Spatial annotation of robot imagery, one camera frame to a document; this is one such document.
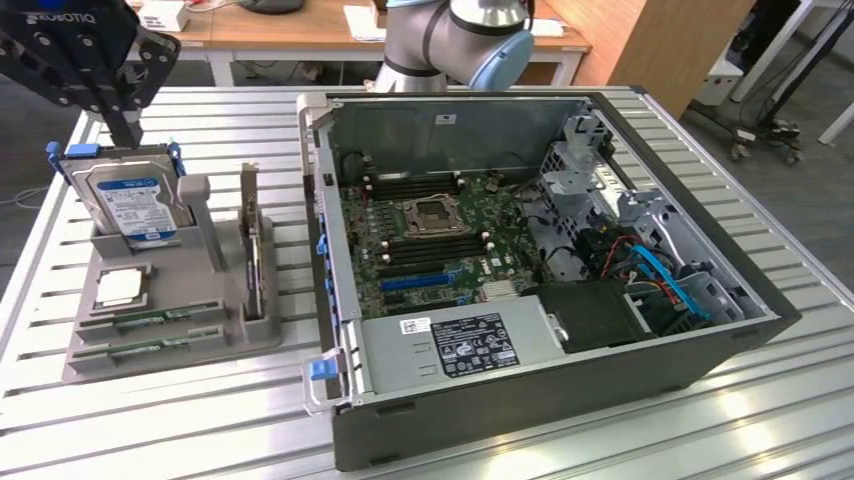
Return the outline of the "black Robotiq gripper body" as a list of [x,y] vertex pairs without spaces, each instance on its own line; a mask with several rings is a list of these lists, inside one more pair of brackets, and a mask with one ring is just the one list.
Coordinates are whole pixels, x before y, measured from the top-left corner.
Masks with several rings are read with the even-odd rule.
[[53,65],[48,53],[81,62],[98,50],[105,67],[124,64],[140,27],[122,1],[4,1],[1,68],[34,70]]

